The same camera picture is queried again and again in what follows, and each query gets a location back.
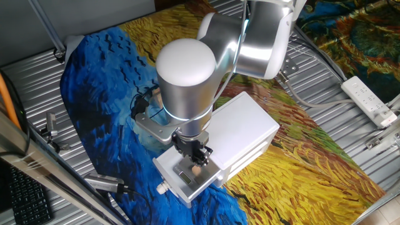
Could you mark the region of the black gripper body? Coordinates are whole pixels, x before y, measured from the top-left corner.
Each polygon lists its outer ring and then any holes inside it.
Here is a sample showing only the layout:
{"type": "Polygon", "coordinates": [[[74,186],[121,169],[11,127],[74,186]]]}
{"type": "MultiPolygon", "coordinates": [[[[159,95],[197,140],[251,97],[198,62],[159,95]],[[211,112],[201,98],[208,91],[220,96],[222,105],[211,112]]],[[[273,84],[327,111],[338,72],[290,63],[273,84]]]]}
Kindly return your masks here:
{"type": "Polygon", "coordinates": [[[172,143],[177,151],[184,157],[189,156],[193,150],[201,150],[209,141],[209,133],[201,132],[197,136],[183,136],[178,133],[172,135],[172,143]]]}

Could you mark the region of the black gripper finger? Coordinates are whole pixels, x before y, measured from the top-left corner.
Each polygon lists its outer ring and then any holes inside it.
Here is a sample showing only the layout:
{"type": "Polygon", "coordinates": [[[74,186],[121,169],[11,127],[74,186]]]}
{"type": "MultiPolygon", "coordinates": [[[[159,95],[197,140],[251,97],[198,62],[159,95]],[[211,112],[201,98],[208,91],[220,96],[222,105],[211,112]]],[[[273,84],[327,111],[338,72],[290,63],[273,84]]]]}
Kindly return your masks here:
{"type": "Polygon", "coordinates": [[[202,152],[201,165],[206,166],[209,163],[209,157],[213,153],[213,150],[208,146],[203,146],[201,152],[202,152]]]}
{"type": "Polygon", "coordinates": [[[195,149],[189,155],[190,160],[197,166],[203,165],[203,152],[199,149],[195,149]]]}

